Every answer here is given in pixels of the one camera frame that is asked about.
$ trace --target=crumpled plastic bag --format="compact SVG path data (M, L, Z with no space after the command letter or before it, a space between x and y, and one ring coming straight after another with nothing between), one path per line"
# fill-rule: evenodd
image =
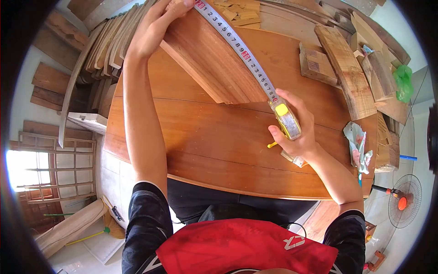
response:
M344 127L344 134L350 144L351 165L357 167L359 172L368 174L368 165L370 164L371 156L373 156L373 151L370 150L364 153L367 133L362 131L360 125L349 122Z

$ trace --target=black sleeve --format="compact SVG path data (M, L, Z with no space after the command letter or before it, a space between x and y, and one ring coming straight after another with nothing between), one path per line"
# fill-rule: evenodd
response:
M362 273L365 264L365 217L358 210L339 215L325 231L323 244L338 249L331 273Z
M172 234L169 205L161 190L151 183L137 183L129 203L122 273L136 273Z

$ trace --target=electric fan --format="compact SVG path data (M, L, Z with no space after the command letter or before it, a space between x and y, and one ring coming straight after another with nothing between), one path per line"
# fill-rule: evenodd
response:
M404 228L415 218L421 204L421 185L412 174L405 175L397 181L393 189L372 185L373 189L391 194L388 203L388 215L391 224Z

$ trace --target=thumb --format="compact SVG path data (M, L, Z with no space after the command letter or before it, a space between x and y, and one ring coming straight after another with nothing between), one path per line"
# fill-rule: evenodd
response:
M158 18L157 23L160 25L165 25L166 27L170 25L175 19L186 14L194 6L194 0L183 0L175 5L169 7L167 12Z

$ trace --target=green plastic bag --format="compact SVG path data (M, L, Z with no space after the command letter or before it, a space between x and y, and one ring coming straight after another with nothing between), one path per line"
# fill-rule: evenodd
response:
M401 65L399 68L392 74L397 84L397 100L402 101L403 103L409 102L413 94L413 86L411 82L412 78L412 69L406 65Z

